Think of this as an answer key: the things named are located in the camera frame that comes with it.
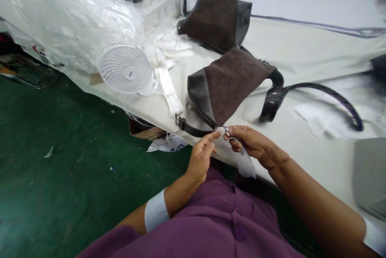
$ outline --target purple shirt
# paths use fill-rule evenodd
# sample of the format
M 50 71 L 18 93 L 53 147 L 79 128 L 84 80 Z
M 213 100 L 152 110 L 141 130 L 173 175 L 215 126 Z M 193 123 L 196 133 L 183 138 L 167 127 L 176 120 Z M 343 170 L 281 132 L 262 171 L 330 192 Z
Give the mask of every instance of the purple shirt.
M 141 236 L 118 227 L 92 243 L 86 257 L 303 257 L 281 235 L 276 212 L 213 168 L 177 215 Z

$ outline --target shirt button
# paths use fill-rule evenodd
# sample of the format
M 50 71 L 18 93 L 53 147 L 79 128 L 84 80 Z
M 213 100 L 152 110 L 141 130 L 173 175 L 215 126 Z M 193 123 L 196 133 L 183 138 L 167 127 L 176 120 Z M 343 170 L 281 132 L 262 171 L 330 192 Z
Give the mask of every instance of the shirt button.
M 234 237 L 237 242 L 245 241 L 247 237 L 246 229 L 243 226 L 237 225 L 234 227 Z

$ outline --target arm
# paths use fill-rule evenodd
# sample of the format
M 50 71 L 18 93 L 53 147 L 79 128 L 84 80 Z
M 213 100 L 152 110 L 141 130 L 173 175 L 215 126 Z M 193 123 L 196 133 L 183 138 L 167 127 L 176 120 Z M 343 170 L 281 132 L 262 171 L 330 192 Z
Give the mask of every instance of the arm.
M 326 252 L 334 257 L 379 257 L 363 243 L 366 224 L 362 216 L 323 188 L 286 152 L 249 127 L 230 127 L 229 133 L 241 138 L 248 154 L 268 170 Z M 239 142 L 230 143 L 235 152 L 241 150 Z
M 210 165 L 210 157 L 217 150 L 213 140 L 220 137 L 220 132 L 210 133 L 204 136 L 192 149 L 188 169 L 164 191 L 164 201 L 169 217 L 176 215 L 196 192 L 197 188 L 205 182 L 206 173 Z M 147 203 L 134 210 L 117 226 L 130 225 L 139 234 L 146 234 L 145 209 Z

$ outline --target hand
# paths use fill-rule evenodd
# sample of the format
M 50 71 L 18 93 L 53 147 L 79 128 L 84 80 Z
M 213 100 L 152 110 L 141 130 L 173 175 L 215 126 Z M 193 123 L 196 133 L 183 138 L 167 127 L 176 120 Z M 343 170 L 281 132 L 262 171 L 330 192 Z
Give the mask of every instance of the hand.
M 245 143 L 244 147 L 247 153 L 251 157 L 258 159 L 260 164 L 267 170 L 272 170 L 276 166 L 290 159 L 290 156 L 274 144 L 269 138 L 248 126 L 230 126 L 229 134 L 231 136 L 241 138 Z M 230 137 L 224 134 L 224 139 L 227 141 Z M 242 145 L 240 142 L 231 139 L 229 140 L 229 143 L 231 144 L 234 152 L 241 151 Z
M 219 138 L 221 133 L 215 131 L 204 136 L 192 149 L 188 169 L 185 175 L 194 182 L 202 184 L 205 182 L 206 173 L 210 165 L 212 153 L 217 153 L 213 141 Z

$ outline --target strap buckle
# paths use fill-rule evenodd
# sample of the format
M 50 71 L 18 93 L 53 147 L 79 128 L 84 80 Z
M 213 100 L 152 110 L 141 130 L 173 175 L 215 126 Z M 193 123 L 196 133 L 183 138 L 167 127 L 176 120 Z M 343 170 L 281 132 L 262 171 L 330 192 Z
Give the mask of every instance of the strap buckle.
M 178 127 L 180 129 L 184 130 L 186 119 L 184 119 L 183 117 L 180 117 L 178 114 L 176 114 L 175 123 L 176 123 L 176 125 L 178 125 Z

